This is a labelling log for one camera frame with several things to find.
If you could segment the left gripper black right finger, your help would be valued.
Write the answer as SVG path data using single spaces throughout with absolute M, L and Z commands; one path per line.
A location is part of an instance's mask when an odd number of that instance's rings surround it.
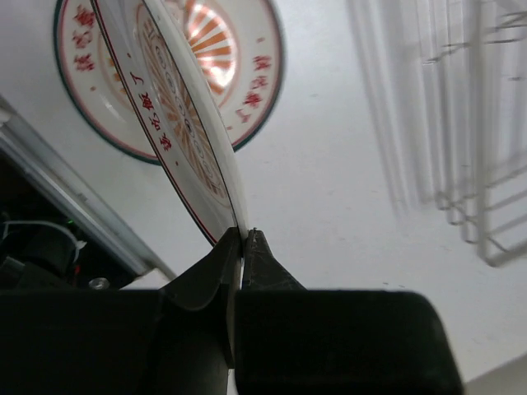
M 261 230 L 245 244 L 236 294 L 236 389 L 239 394 L 288 394 L 295 361 L 288 297 L 305 287 L 273 256 Z

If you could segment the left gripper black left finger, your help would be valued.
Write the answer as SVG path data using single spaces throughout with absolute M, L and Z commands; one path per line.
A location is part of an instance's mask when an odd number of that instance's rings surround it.
M 210 253 L 162 288 L 159 394 L 226 393 L 239 285 L 240 234 L 230 228 Z

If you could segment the orange sunburst plate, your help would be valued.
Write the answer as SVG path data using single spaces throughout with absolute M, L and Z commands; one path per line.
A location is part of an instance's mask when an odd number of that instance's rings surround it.
M 264 125 L 281 89 L 285 53 L 274 4 L 169 1 L 166 6 L 183 26 L 231 145 L 239 150 Z M 157 164 L 90 2 L 57 2 L 54 52 L 64 87 L 87 124 L 126 155 Z
M 162 1 L 94 1 L 100 32 L 167 178 L 210 244 L 249 235 L 226 127 L 180 24 Z

